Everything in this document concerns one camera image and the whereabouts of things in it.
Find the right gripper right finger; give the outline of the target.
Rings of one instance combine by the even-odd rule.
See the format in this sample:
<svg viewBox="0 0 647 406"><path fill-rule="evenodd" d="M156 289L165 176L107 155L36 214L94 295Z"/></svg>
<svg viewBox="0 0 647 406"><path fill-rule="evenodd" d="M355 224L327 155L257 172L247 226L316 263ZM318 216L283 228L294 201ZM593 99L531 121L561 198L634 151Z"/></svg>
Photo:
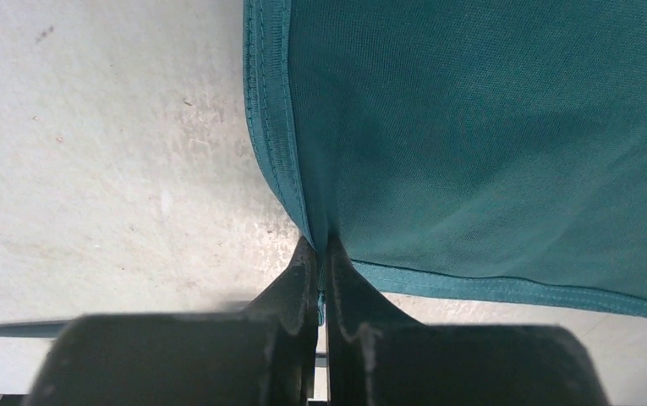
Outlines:
<svg viewBox="0 0 647 406"><path fill-rule="evenodd" d="M426 325L355 269L339 239L324 256L333 405L605 405L581 342L545 325Z"/></svg>

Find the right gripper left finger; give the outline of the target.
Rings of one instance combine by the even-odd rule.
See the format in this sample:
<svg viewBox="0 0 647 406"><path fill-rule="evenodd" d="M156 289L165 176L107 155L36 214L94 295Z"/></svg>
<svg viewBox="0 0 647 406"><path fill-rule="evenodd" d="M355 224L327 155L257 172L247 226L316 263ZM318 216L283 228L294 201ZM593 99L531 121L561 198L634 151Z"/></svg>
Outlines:
<svg viewBox="0 0 647 406"><path fill-rule="evenodd" d="M315 252L239 311L85 315L59 335L28 405L304 405L313 395Z"/></svg>

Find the teal cloth napkin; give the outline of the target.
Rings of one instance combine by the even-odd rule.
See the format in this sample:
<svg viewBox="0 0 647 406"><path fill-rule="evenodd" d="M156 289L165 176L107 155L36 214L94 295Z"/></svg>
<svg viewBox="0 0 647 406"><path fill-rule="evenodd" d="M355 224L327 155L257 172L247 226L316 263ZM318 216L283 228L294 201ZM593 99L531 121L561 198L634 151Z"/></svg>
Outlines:
<svg viewBox="0 0 647 406"><path fill-rule="evenodd" d="M647 319L647 1L247 1L260 170L380 290Z"/></svg>

